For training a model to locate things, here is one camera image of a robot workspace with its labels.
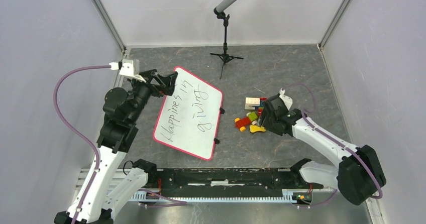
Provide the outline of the yellow bone shaped eraser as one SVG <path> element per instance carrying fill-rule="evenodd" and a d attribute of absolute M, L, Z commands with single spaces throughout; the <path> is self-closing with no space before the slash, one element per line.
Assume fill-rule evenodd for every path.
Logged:
<path fill-rule="evenodd" d="M 266 132 L 266 129 L 264 127 L 257 126 L 257 125 L 250 125 L 249 130 L 250 130 L 250 133 L 264 133 L 264 132 Z"/>

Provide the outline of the pink framed whiteboard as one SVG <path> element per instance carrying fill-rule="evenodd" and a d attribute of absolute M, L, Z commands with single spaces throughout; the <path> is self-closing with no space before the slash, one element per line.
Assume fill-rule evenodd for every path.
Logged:
<path fill-rule="evenodd" d="M 165 146 L 209 161 L 214 155 L 224 95 L 181 66 L 174 93 L 163 100 L 153 139 Z"/>

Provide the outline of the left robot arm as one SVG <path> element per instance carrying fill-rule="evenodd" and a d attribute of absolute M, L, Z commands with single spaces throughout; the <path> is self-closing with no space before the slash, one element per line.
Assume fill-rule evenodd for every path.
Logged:
<path fill-rule="evenodd" d="M 143 186 L 158 181 L 156 164 L 139 159 L 127 176 L 108 191 L 113 176 L 130 150 L 138 132 L 136 121 L 150 97 L 171 96 L 178 73 L 162 76 L 156 69 L 139 73 L 130 81 L 132 89 L 115 87 L 104 97 L 103 126 L 92 148 L 95 157 L 80 192 L 68 210 L 59 212 L 54 223 L 114 223 L 115 218 Z"/>

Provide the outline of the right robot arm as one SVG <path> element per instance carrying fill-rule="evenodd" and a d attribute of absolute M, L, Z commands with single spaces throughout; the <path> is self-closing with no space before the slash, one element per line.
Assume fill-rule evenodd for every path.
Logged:
<path fill-rule="evenodd" d="M 297 188 L 320 184 L 340 192 L 351 204 L 380 199 L 386 178 L 376 151 L 344 141 L 315 123 L 306 112 L 290 109 L 292 99 L 283 93 L 264 101 L 259 125 L 277 135 L 289 135 L 310 145 L 330 165 L 303 159 L 291 167 L 290 182 Z"/>

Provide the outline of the blue toy brick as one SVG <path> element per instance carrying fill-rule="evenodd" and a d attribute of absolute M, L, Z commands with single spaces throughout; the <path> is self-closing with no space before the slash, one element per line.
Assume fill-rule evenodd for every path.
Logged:
<path fill-rule="evenodd" d="M 257 108 L 257 113 L 260 115 L 260 114 L 262 113 L 263 109 L 264 109 L 264 107 L 263 107 L 263 106 L 259 106 L 259 107 Z"/>

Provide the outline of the cream toy brick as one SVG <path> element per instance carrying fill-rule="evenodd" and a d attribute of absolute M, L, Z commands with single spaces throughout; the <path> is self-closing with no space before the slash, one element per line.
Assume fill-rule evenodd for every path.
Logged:
<path fill-rule="evenodd" d="M 261 99 L 259 97 L 246 97 L 245 98 L 245 110 L 256 110 L 260 107 Z"/>

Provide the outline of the red toy car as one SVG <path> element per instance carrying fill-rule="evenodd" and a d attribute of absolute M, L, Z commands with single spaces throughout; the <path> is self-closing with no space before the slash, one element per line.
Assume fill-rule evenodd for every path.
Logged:
<path fill-rule="evenodd" d="M 257 123 L 258 115 L 256 112 L 249 112 L 246 114 L 245 117 L 236 118 L 234 120 L 235 127 L 240 131 L 243 132 L 246 130 L 246 127 L 249 125 L 255 125 Z"/>

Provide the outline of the black microphone tripod stand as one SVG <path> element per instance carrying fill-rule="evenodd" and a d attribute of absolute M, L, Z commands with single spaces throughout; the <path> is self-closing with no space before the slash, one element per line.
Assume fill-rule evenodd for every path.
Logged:
<path fill-rule="evenodd" d="M 219 20 L 223 20 L 223 27 L 224 27 L 224 42 L 223 42 L 223 53 L 210 53 L 210 55 L 218 56 L 222 61 L 222 67 L 221 67 L 221 73 L 220 73 L 220 79 L 222 79 L 223 71 L 227 63 L 234 59 L 238 60 L 244 60 L 243 57 L 237 57 L 232 56 L 228 54 L 228 43 L 227 43 L 227 36 L 228 36 L 228 26 L 229 26 L 229 18 L 230 15 L 226 15 L 224 12 L 219 13 L 216 8 L 214 8 L 214 13 Z"/>

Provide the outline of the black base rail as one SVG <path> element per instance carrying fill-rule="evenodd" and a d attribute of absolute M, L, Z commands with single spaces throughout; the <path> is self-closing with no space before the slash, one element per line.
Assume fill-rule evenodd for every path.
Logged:
<path fill-rule="evenodd" d="M 321 189 L 290 168 L 165 168 L 149 175 L 145 189 L 166 197 L 280 197 L 283 190 Z"/>

